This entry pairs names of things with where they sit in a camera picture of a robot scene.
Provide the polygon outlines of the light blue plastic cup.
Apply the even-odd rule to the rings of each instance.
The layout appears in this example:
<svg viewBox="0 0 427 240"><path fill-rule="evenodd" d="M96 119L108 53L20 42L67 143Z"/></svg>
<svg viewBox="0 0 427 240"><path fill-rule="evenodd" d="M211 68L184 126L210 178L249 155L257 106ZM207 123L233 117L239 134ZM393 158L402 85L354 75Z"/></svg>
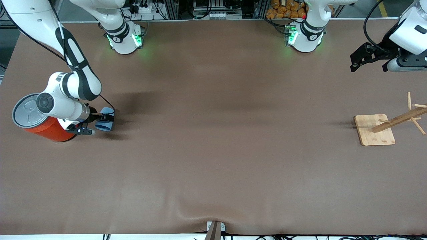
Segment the light blue plastic cup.
<svg viewBox="0 0 427 240"><path fill-rule="evenodd" d="M115 110L113 108L104 107L101 109L100 114L111 114L114 115ZM109 132L113 127L113 121L95 121L95 128L101 131Z"/></svg>

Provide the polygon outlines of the orange can with silver lid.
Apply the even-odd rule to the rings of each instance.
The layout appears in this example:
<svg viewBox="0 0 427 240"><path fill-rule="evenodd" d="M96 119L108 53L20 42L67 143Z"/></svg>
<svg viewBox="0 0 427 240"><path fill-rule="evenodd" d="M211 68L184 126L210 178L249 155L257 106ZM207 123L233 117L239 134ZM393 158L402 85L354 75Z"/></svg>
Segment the orange can with silver lid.
<svg viewBox="0 0 427 240"><path fill-rule="evenodd" d="M47 138L54 142L66 142L75 134L62 128L58 119L42 113L36 105L38 94L29 94L21 98L12 110L12 120L27 132Z"/></svg>

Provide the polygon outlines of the wooden mug rack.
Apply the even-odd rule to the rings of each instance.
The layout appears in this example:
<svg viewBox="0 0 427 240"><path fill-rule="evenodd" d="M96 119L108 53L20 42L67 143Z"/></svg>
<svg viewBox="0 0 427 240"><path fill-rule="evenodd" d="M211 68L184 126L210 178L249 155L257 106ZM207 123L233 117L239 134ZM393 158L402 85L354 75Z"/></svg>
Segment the wooden mug rack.
<svg viewBox="0 0 427 240"><path fill-rule="evenodd" d="M394 145L392 127L404 122L411 122L423 136L427 132L417 122L421 115L427 114L426 104L415 104L411 102L411 92L407 92L407 112L388 119L386 114L356 115L354 123L362 146L387 146Z"/></svg>

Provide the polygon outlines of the orange packaged snacks pile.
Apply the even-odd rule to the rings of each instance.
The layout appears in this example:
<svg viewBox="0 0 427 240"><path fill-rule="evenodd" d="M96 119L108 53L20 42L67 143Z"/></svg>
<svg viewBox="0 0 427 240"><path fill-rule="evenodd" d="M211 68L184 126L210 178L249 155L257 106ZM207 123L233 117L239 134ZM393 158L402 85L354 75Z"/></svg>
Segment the orange packaged snacks pile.
<svg viewBox="0 0 427 240"><path fill-rule="evenodd" d="M308 5L303 0L269 0L265 17L268 19L305 19Z"/></svg>

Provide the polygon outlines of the white power strip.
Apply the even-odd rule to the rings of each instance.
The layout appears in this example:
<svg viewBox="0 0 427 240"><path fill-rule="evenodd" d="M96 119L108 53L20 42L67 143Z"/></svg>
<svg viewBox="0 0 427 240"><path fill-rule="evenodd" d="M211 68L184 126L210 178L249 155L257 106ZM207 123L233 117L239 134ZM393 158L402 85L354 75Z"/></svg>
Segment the white power strip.
<svg viewBox="0 0 427 240"><path fill-rule="evenodd" d="M154 14L160 13L161 6L154 0L135 0L129 10L133 14Z"/></svg>

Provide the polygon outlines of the grey metal table bracket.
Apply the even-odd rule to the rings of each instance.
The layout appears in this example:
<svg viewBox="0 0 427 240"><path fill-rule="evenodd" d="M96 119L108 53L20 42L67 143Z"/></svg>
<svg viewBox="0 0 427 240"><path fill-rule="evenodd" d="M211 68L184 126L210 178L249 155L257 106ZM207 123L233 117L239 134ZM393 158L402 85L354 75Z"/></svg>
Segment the grey metal table bracket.
<svg viewBox="0 0 427 240"><path fill-rule="evenodd" d="M206 227L206 231L209 231L209 229L211 228L211 226L217 226L217 228L220 229L221 232L225 232L226 231L226 226L223 222L220 221L208 221L207 222L207 227Z"/></svg>

